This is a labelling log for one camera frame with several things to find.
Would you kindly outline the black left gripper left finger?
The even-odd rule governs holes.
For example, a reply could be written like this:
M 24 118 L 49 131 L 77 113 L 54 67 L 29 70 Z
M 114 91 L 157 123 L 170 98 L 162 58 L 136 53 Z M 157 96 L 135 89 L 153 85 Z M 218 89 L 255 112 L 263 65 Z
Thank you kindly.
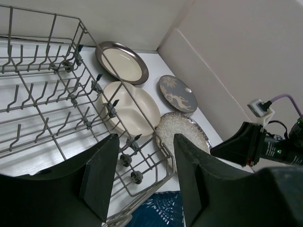
M 107 219 L 118 152 L 119 137 L 110 134 L 34 175 L 1 175 L 1 226 L 101 226 Z

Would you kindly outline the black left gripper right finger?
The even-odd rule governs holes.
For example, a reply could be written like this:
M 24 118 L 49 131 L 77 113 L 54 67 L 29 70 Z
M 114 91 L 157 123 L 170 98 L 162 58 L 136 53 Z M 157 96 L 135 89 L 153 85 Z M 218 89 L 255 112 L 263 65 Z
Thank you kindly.
M 174 136 L 178 181 L 188 227 L 300 227 L 303 169 L 249 173 Z

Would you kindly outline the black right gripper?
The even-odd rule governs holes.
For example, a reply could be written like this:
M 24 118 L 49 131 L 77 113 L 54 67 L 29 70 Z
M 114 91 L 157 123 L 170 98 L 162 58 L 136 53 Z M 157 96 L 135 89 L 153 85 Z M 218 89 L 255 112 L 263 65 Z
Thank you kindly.
M 243 122 L 232 137 L 211 148 L 210 154 L 241 166 L 254 166 L 261 158 L 292 166 L 303 164 L 303 148 L 287 132 L 281 137 L 250 122 Z

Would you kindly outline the blue leaf shaped dish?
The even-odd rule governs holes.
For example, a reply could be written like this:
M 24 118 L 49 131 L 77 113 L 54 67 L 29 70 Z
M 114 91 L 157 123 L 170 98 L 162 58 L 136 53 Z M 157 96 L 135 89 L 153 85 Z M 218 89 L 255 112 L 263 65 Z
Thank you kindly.
M 132 213 L 128 227 L 183 227 L 180 191 L 157 192 Z

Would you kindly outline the speckled brown rimmed plate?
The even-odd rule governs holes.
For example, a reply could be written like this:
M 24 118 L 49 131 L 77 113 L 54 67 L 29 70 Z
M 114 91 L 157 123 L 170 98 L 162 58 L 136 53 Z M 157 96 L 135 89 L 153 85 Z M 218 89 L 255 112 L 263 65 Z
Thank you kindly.
M 178 112 L 169 112 L 160 118 L 160 123 L 155 128 L 158 137 L 156 144 L 160 148 L 165 144 L 169 151 L 174 154 L 174 135 L 183 134 L 195 146 L 206 153 L 210 153 L 212 144 L 202 128 L 187 115 Z

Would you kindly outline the grey reindeer plate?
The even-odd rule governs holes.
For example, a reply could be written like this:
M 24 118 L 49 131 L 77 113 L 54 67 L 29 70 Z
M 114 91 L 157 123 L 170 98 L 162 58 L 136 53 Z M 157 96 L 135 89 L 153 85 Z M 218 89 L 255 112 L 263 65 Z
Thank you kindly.
M 197 110 L 196 97 L 182 80 L 172 75 L 163 75 L 159 79 L 159 87 L 164 98 L 177 110 L 183 113 Z

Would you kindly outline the cream divided plate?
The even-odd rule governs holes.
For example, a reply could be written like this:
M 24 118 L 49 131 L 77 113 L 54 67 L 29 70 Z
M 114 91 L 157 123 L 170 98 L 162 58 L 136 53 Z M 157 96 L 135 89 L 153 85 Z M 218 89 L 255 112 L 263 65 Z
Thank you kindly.
M 106 85 L 101 96 L 101 103 L 105 105 L 107 100 L 118 100 L 115 111 L 118 116 L 106 117 L 120 133 L 127 131 L 129 135 L 143 137 L 153 134 L 154 128 L 160 122 L 160 110 L 153 98 L 142 88 L 137 88 L 130 83 L 122 85 L 115 81 Z

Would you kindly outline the brown rimmed cream plate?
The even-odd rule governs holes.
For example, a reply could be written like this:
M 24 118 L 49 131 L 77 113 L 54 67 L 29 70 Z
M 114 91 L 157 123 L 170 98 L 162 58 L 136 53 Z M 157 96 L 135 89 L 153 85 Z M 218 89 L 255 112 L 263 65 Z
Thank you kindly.
M 149 78 L 149 71 L 143 59 L 123 44 L 112 41 L 99 43 L 95 56 L 99 64 L 117 79 L 140 85 Z

